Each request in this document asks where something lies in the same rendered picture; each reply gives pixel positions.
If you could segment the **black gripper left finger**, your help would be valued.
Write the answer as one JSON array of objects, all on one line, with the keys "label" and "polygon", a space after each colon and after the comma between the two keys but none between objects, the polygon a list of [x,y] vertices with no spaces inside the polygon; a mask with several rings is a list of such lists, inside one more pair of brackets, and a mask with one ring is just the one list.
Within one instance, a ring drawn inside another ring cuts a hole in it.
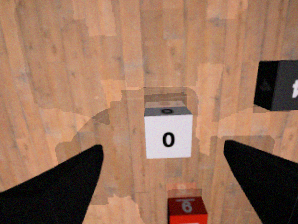
[{"label": "black gripper left finger", "polygon": [[103,157],[102,145],[94,145],[0,192],[0,224],[82,224]]}]

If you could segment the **red block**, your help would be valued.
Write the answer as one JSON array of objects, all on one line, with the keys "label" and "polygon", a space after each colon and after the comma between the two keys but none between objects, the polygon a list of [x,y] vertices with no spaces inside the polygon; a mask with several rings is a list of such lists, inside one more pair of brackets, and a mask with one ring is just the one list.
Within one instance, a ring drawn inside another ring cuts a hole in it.
[{"label": "red block", "polygon": [[207,224],[207,210],[201,196],[168,198],[168,224]]}]

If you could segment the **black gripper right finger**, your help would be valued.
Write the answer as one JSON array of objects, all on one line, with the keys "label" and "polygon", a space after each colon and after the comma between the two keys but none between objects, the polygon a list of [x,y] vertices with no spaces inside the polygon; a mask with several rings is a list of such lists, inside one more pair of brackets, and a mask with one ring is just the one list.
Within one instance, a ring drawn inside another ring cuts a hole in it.
[{"label": "black gripper right finger", "polygon": [[223,152],[262,224],[298,224],[298,163],[233,140]]}]

